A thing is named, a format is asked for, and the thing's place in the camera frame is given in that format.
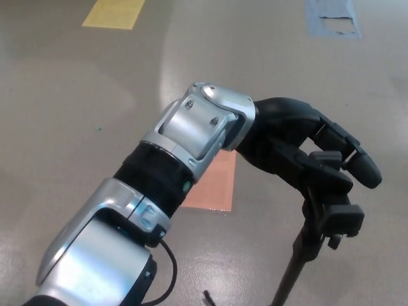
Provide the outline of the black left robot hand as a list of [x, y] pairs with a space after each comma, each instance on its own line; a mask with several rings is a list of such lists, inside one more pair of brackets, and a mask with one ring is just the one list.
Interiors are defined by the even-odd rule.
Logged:
[[[359, 183], [374, 189], [381, 172], [360, 142], [308, 103], [291, 98], [269, 98], [255, 103], [254, 123], [236, 148], [254, 167], [277, 175], [301, 192], [347, 194], [353, 187], [348, 171]], [[323, 152], [338, 152], [340, 169], [311, 158], [301, 150], [311, 139]]]

